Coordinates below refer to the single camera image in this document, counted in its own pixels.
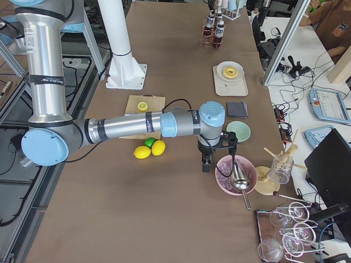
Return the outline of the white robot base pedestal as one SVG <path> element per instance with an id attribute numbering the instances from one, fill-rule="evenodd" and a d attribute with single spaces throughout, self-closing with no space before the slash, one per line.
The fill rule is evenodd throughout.
<path id="1" fill-rule="evenodd" d="M 98 4 L 112 52 L 106 87 L 142 90 L 147 65 L 138 63 L 132 55 L 122 2 L 100 0 Z"/>

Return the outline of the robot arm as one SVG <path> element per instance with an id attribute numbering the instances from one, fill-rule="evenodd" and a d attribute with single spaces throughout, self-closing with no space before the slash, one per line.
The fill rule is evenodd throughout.
<path id="1" fill-rule="evenodd" d="M 23 25 L 33 115 L 21 141 L 25 156 L 42 166 L 65 161 L 75 151 L 128 135 L 161 132 L 164 137 L 198 136 L 202 169 L 209 171 L 214 151 L 228 142 L 236 153 L 237 138 L 222 130 L 224 107 L 215 101 L 198 110 L 144 112 L 96 120 L 75 120 L 67 112 L 61 52 L 62 32 L 83 32 L 82 1 L 14 1 L 15 16 Z"/>

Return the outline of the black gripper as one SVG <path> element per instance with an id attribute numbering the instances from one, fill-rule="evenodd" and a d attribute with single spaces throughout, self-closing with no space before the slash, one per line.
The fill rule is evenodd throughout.
<path id="1" fill-rule="evenodd" d="M 215 139 L 209 139 L 200 134 L 198 149 L 202 153 L 202 171 L 211 171 L 211 159 L 218 149 L 227 149 L 231 156 L 236 155 L 236 133 L 233 131 L 222 131 Z"/>

